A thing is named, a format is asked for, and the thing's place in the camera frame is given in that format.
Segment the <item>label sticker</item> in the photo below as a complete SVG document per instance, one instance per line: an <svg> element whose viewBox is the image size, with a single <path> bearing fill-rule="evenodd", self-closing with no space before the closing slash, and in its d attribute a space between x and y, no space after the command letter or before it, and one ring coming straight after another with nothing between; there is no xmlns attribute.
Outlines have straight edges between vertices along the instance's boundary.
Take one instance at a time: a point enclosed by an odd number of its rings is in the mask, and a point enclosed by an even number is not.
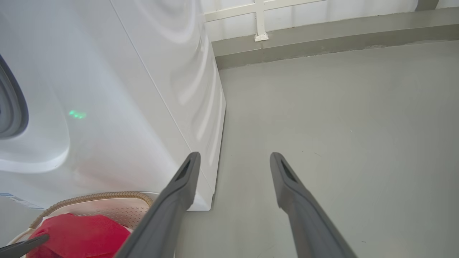
<svg viewBox="0 0 459 258"><path fill-rule="evenodd" d="M30 208L30 209L34 209L34 210L44 210L42 207L39 207L39 206L37 206L37 205L35 205L35 204L33 204L33 203L29 203L28 201L25 201L25 200L23 200L23 199L21 199L21 198L19 198L19 197L16 197L16 196L14 196L14 195L12 195L12 194L10 194L10 193L0 193L0 196L8 197L8 198L10 198L11 200L13 200L13 201L15 201L15 202L17 202L17 203L20 203L20 204L22 204L22 205L24 205L24 206L26 206L26 207L28 207L28 208Z"/></svg>

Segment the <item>concrete floor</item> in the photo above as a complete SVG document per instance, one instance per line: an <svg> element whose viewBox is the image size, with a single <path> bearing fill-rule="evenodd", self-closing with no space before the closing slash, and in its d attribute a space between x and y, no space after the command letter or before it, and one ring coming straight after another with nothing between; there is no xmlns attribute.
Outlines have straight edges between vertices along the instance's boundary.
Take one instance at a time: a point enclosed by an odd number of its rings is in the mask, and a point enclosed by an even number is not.
<svg viewBox="0 0 459 258"><path fill-rule="evenodd" d="M292 258L269 155L281 152L358 257L459 257L459 41L220 71L227 101L212 210L177 258Z"/></svg>

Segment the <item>wall baseboard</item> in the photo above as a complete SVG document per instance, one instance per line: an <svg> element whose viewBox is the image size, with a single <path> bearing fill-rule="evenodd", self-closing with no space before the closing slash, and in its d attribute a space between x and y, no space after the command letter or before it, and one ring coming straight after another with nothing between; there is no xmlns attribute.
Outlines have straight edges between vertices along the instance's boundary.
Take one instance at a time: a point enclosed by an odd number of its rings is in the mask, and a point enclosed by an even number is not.
<svg viewBox="0 0 459 258"><path fill-rule="evenodd" d="M212 42L218 69L368 48L459 40L459 7L363 17Z"/></svg>

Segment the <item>red towel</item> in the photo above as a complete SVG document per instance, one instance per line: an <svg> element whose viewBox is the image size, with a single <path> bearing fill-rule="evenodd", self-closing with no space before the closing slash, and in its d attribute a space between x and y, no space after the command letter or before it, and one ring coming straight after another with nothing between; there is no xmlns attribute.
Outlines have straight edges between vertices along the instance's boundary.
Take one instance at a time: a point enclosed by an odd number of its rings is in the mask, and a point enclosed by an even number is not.
<svg viewBox="0 0 459 258"><path fill-rule="evenodd" d="M31 258L111 258L130 232L103 215L67 213L45 220L30 236L48 234L49 240L27 254Z"/></svg>

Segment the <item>washing machine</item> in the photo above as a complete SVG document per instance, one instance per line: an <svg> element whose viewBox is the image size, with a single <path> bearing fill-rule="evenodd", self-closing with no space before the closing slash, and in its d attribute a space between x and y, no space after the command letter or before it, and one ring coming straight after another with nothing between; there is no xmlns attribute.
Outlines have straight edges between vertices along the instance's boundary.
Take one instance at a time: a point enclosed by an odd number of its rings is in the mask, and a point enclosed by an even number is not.
<svg viewBox="0 0 459 258"><path fill-rule="evenodd" d="M196 0L0 1L0 195L155 196L192 151L215 192L226 102Z"/></svg>

